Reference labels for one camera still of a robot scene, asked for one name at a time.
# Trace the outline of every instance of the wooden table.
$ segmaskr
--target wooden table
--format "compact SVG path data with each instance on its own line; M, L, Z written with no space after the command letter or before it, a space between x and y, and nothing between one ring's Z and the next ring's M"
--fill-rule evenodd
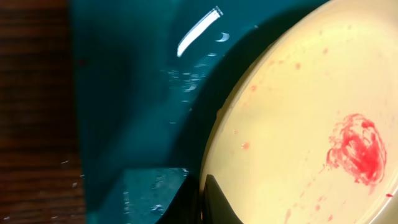
M67 0L0 1L0 223L84 223Z

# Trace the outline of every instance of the teal surface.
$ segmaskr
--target teal surface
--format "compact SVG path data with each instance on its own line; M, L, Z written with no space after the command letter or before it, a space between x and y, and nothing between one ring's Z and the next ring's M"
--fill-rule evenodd
M216 111L237 80L269 44L324 2L72 0L87 223L129 223L123 192L128 187L134 195L150 195L152 189L139 184L153 181L147 169L168 174L166 168L186 167L198 176ZM177 57L181 39L216 6L220 18ZM222 32L229 39L215 41ZM174 193L162 192L168 198ZM136 196L131 200L140 207ZM154 220L149 215L135 223Z

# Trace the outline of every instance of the yellow plate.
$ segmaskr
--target yellow plate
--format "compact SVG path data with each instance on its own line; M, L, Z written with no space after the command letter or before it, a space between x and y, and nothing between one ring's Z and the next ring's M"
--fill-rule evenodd
M398 1L328 2L236 85L201 189L214 175L248 224L398 223L397 100Z

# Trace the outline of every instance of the brown wood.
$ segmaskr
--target brown wood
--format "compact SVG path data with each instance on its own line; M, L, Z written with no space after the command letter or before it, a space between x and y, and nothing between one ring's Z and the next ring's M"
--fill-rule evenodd
M0 223L85 222L67 0L0 1Z

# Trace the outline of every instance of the cream plate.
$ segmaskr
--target cream plate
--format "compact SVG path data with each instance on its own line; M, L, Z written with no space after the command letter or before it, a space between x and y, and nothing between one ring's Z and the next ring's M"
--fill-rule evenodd
M398 223L398 1L335 0L249 68L203 158L244 223Z

